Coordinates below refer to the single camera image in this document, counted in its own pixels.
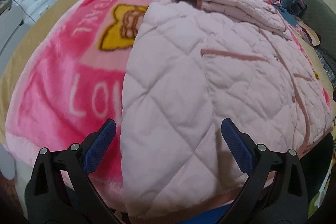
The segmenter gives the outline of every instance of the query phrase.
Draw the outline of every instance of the pink stripe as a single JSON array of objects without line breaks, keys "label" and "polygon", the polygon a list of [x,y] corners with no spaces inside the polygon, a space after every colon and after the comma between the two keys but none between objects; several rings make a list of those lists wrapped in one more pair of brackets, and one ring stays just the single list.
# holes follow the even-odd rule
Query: pink stripe
[{"label": "pink stripe", "polygon": [[283,64],[283,66],[285,67],[285,69],[288,71],[291,80],[293,82],[293,86],[294,86],[294,94],[295,94],[295,98],[296,101],[303,113],[304,116],[304,120],[306,123],[306,132],[305,132],[305,136],[304,136],[304,140],[303,143],[301,144],[301,146],[299,147],[299,149],[297,150],[297,153],[303,154],[304,150],[307,148],[308,145],[308,141],[309,141],[309,137],[310,137],[310,124],[309,124],[309,119],[308,119],[308,114],[306,112],[306,109],[304,107],[304,104],[301,100],[300,94],[298,92],[297,86],[296,86],[296,80],[294,78],[294,76],[291,74],[291,72],[289,71],[288,67],[286,66],[285,62],[283,61],[283,58],[281,57],[281,55],[278,53],[278,50],[274,47],[273,43],[268,39],[267,35],[265,34],[265,32],[259,28],[259,32],[268,40],[268,42],[272,45],[272,47],[274,48],[274,50],[276,51],[277,55],[279,56],[279,60],[281,61],[281,63]]},{"label": "pink stripe", "polygon": [[263,58],[260,56],[245,55],[245,54],[239,54],[236,52],[218,51],[218,50],[212,50],[212,49],[206,49],[206,48],[201,49],[201,55],[203,56],[205,54],[231,57],[231,58],[239,59],[242,61],[263,61],[263,62],[269,63],[266,58]]},{"label": "pink stripe", "polygon": [[305,79],[306,81],[309,81],[309,82],[313,82],[312,79],[306,77],[306,76],[303,76],[303,75],[299,75],[297,73],[293,73],[293,76],[296,77],[296,78],[301,78],[301,79]]},{"label": "pink stripe", "polygon": [[[293,31],[289,28],[289,31],[291,33],[292,39],[293,41],[297,44],[297,46],[299,47],[300,51],[303,53],[303,55],[307,58],[309,64],[311,65],[311,68],[313,71],[315,71],[314,66],[311,62],[311,60],[309,59],[307,53],[305,52],[305,50],[303,49],[302,45],[300,44],[300,42],[298,41],[298,39],[296,38],[295,34],[293,33]],[[322,86],[321,84],[321,89],[322,89],[322,94],[323,97],[325,99],[325,102],[327,103],[329,109],[331,110],[331,101],[330,101],[330,97],[329,94],[326,92],[325,88]]]}]

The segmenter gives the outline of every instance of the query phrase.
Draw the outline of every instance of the yellow cartoon bear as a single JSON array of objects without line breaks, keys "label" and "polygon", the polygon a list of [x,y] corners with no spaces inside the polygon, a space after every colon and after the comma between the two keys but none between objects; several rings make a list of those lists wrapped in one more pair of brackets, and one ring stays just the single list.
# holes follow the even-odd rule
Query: yellow cartoon bear
[{"label": "yellow cartoon bear", "polygon": [[99,49],[113,51],[132,47],[148,6],[118,4],[112,11],[114,22],[104,31]]}]

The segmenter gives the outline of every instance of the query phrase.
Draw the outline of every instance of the pink bedding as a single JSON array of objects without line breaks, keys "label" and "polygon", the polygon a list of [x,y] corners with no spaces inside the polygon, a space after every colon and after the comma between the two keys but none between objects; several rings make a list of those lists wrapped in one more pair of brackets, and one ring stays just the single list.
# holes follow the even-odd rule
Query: pink bedding
[{"label": "pink bedding", "polygon": [[40,148],[67,149],[113,118],[117,135],[90,178],[107,205],[118,210],[124,210],[122,86],[129,53],[151,1],[80,0],[29,59],[6,120],[9,151],[33,166]]}]

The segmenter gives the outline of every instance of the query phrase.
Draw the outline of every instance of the metal screw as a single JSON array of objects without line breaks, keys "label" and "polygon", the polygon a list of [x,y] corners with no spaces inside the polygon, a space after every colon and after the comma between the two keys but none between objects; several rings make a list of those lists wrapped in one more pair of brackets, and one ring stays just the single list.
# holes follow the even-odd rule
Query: metal screw
[{"label": "metal screw", "polygon": [[48,152],[48,149],[46,149],[45,147],[40,150],[41,155],[44,155],[47,152]]},{"label": "metal screw", "polygon": [[292,156],[295,156],[296,155],[296,151],[294,149],[290,149],[289,150],[289,153],[292,155]]},{"label": "metal screw", "polygon": [[263,144],[260,144],[260,145],[258,145],[258,149],[260,151],[266,151],[266,146],[264,146]]},{"label": "metal screw", "polygon": [[74,143],[74,144],[72,144],[71,147],[70,147],[70,149],[73,150],[73,151],[78,150],[78,148],[79,148],[79,144],[78,144],[78,143]]}]

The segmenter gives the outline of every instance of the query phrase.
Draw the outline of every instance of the beige bed sheet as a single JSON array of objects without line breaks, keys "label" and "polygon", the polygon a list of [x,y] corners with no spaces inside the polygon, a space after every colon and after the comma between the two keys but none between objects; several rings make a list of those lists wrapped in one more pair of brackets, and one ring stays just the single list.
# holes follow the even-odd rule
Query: beige bed sheet
[{"label": "beige bed sheet", "polygon": [[[6,145],[5,120],[11,96],[20,74],[36,47],[45,39],[56,21],[78,0],[59,0],[32,26],[14,51],[3,75],[0,78],[0,142]],[[321,83],[332,98],[333,89],[326,72],[314,49],[300,39],[303,48],[320,76]],[[336,113],[336,103],[333,102],[333,117]]]}]

